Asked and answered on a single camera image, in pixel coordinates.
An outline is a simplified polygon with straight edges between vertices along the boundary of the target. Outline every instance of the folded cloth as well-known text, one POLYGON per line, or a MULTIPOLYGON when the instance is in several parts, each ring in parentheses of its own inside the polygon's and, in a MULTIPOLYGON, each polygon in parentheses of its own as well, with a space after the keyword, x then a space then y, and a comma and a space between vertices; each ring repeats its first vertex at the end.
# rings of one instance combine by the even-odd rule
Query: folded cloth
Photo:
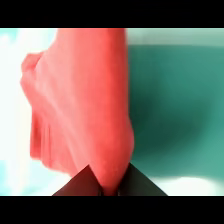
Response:
POLYGON ((90 165, 104 194, 114 195, 134 148, 125 29, 59 28, 22 72, 31 157, 72 177, 90 165))

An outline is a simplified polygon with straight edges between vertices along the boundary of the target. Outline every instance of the red cloth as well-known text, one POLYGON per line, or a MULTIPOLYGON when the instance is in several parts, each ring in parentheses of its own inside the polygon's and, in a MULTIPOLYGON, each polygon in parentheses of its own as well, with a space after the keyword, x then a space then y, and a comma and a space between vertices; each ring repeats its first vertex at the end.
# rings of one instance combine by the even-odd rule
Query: red cloth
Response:
POLYGON ((32 106, 31 157, 76 175, 90 165, 113 195, 134 147, 124 28, 60 28, 22 64, 32 106))

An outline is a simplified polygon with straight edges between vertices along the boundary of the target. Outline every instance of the red towel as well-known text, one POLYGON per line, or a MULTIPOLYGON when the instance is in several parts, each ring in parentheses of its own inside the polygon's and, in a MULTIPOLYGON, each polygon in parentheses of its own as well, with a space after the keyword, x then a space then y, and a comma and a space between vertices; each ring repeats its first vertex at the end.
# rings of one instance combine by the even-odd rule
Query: red towel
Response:
POLYGON ((22 64, 32 106, 31 157, 76 175, 90 165, 113 195, 134 147, 124 28, 60 28, 22 64))

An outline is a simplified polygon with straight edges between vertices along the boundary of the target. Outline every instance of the cloth fold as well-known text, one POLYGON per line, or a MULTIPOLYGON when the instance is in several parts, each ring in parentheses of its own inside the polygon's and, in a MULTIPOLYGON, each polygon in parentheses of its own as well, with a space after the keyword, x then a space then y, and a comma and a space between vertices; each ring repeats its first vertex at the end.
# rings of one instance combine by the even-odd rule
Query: cloth fold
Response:
POLYGON ((125 29, 59 28, 46 51, 27 55, 22 72, 31 157, 72 177, 90 165, 113 195, 134 148, 125 29))

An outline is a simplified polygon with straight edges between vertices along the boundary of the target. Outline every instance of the red fabric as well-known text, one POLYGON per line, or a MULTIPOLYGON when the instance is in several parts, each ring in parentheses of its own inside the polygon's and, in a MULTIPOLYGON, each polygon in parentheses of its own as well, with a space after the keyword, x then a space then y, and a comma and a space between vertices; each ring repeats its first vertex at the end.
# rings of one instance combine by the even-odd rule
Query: red fabric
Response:
POLYGON ((31 157, 71 176, 89 164, 105 195, 114 194, 134 147, 126 51, 124 28, 60 28, 48 50, 22 64, 31 157))

